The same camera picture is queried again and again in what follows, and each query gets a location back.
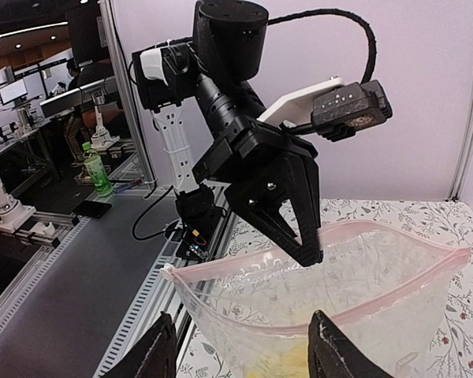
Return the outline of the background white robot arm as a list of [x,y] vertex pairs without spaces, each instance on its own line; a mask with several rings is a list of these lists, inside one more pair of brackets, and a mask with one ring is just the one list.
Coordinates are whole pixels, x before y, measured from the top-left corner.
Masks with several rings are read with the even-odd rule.
[[0,232],[13,234],[36,212],[34,206],[26,206],[6,191],[0,177]]

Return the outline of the yellow toy banana bunch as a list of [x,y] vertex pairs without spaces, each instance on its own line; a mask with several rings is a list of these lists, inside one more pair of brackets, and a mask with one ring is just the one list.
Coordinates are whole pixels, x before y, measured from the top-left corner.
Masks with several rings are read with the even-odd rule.
[[243,369],[243,377],[309,377],[307,340],[284,351],[262,354]]

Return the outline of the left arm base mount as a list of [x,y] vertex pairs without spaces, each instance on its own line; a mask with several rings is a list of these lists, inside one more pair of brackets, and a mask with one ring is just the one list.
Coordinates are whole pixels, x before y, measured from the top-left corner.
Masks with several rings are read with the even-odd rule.
[[206,260],[209,242],[228,211],[216,205],[213,190],[205,184],[194,191],[177,194],[175,205],[180,220],[167,226],[163,235],[166,239],[172,236],[172,242],[179,242],[179,258]]

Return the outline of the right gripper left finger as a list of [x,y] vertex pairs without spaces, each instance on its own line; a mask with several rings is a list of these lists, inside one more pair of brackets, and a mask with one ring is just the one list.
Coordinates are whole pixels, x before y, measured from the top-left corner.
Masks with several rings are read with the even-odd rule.
[[126,357],[123,377],[175,377],[177,333],[172,317],[161,312]]

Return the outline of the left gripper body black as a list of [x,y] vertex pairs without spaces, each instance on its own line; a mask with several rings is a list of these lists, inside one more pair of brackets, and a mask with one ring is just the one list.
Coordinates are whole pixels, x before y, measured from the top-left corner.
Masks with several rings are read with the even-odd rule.
[[197,183],[235,183],[269,166],[283,152],[309,158],[318,155],[311,143],[297,136],[251,117],[237,117],[215,138],[192,173]]

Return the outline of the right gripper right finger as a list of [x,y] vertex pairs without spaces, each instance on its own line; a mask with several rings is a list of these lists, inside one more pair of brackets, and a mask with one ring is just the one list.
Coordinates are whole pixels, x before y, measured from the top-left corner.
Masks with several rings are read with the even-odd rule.
[[386,377],[320,309],[308,327],[309,377]]

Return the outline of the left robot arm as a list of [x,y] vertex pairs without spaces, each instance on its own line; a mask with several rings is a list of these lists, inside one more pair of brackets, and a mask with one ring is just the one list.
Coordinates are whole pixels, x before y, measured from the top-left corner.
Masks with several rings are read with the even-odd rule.
[[198,1],[192,36],[134,54],[140,100],[158,113],[194,98],[213,142],[194,164],[197,183],[225,183],[230,209],[303,267],[323,251],[313,145],[260,120],[249,84],[262,57],[268,11],[248,1]]

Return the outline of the clear zip top bag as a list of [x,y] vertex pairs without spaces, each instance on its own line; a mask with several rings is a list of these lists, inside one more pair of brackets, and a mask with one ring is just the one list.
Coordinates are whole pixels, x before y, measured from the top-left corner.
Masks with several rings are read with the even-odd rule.
[[161,273],[197,328],[239,376],[266,352],[307,340],[320,309],[376,365],[422,377],[467,248],[350,220],[319,231],[322,262],[304,268],[278,247]]

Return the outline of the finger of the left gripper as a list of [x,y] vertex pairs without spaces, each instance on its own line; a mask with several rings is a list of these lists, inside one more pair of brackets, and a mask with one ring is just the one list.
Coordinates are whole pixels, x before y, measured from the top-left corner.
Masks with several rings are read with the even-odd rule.
[[279,209],[288,198],[287,163],[275,158],[246,180],[232,183],[225,190],[230,208],[243,220],[263,233],[290,257],[297,258],[300,244]]
[[299,226],[301,244],[294,252],[294,259],[302,266],[322,262],[320,228],[320,186],[318,166],[311,157],[292,156],[292,207]]

